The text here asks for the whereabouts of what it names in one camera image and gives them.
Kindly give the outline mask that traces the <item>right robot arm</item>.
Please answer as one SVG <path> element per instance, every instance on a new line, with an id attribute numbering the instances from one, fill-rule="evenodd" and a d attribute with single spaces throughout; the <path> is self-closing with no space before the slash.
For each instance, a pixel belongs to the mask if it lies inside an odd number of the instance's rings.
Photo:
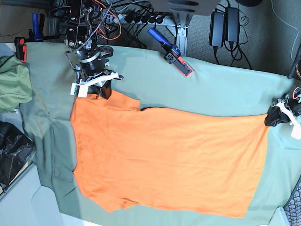
<path id="1" fill-rule="evenodd" d="M 113 48 L 98 45 L 104 37 L 102 28 L 106 26 L 107 15 L 111 13 L 112 3 L 106 7 L 98 0 L 72 0 L 70 18 L 67 24 L 65 43 L 70 48 L 65 56 L 74 53 L 78 64 L 71 64 L 76 81 L 71 85 L 71 95 L 86 98 L 94 92 L 104 99 L 111 96 L 111 81 L 122 80 L 123 76 L 108 69 Z"/>

